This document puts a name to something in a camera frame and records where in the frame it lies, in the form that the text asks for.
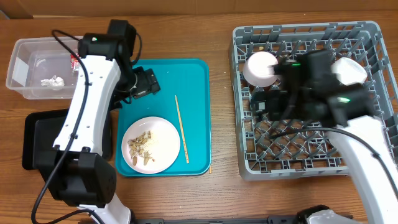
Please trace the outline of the pink bowl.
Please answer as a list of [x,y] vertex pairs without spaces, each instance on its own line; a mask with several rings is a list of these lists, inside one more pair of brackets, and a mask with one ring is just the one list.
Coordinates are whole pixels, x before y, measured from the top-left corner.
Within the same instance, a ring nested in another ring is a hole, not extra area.
[[243,77],[253,86],[271,86],[277,80],[277,75],[273,69],[273,66],[277,64],[277,59],[271,53],[256,52],[246,60],[243,67]]

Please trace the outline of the pink plate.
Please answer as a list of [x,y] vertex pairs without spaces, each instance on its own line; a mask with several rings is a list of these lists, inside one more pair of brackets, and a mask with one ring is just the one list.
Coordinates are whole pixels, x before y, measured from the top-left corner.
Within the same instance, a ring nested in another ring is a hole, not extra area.
[[[152,134],[149,150],[155,161],[149,161],[145,166],[144,160],[138,158],[137,165],[133,166],[127,141],[137,138],[146,131]],[[180,152],[180,136],[175,126],[166,119],[155,116],[142,118],[124,133],[121,152],[124,161],[134,171],[140,174],[158,174],[168,169],[177,159]]]

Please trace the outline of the peanut shell scraps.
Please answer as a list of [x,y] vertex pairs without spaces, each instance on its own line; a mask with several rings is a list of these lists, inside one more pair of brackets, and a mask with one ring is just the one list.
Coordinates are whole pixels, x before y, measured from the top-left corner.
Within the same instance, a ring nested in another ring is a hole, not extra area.
[[132,160],[133,166],[137,165],[138,158],[144,160],[144,165],[146,166],[149,161],[154,162],[155,159],[149,150],[149,146],[152,140],[152,134],[150,131],[143,132],[140,136],[127,141],[129,146],[129,155]]

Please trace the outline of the red snack wrapper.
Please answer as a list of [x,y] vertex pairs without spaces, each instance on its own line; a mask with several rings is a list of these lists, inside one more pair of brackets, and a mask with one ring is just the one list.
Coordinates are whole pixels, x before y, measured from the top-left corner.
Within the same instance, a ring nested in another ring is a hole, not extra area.
[[79,71],[80,64],[79,64],[78,60],[73,55],[70,56],[70,61],[71,61],[72,72]]

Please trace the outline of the white bowl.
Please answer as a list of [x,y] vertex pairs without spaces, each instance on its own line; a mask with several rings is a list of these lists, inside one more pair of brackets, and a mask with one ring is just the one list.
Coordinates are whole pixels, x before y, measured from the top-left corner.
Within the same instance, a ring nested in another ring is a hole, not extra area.
[[355,83],[363,84],[368,77],[365,69],[358,62],[347,57],[338,59],[331,66],[331,71],[346,86]]

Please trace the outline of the white tissue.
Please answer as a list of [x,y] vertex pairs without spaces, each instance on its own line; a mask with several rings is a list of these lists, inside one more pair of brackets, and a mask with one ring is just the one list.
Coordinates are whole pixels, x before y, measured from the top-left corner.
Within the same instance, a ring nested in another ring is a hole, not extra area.
[[59,91],[65,86],[64,79],[61,77],[57,77],[54,75],[50,79],[43,79],[40,81],[41,86],[46,86],[51,88],[52,90]]

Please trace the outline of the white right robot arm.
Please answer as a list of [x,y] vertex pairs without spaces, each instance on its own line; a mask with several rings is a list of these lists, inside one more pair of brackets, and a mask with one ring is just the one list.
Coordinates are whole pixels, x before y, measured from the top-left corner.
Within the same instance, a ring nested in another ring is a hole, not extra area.
[[331,61],[328,49],[278,60],[256,52],[244,64],[244,79],[261,90],[251,109],[271,121],[318,121],[335,146],[357,188],[369,223],[397,222],[397,167],[389,154],[384,122],[362,82],[344,82],[359,70],[352,62]]

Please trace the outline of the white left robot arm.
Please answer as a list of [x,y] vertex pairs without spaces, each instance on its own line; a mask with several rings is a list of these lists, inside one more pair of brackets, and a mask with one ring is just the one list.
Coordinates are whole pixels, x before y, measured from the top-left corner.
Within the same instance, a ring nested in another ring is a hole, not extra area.
[[72,56],[80,69],[65,122],[52,147],[36,157],[42,191],[96,223],[136,221],[116,195],[116,170],[103,137],[112,110],[160,90],[154,72],[137,65],[140,53],[134,44],[140,41],[128,21],[117,19],[106,33],[87,33],[78,40]]

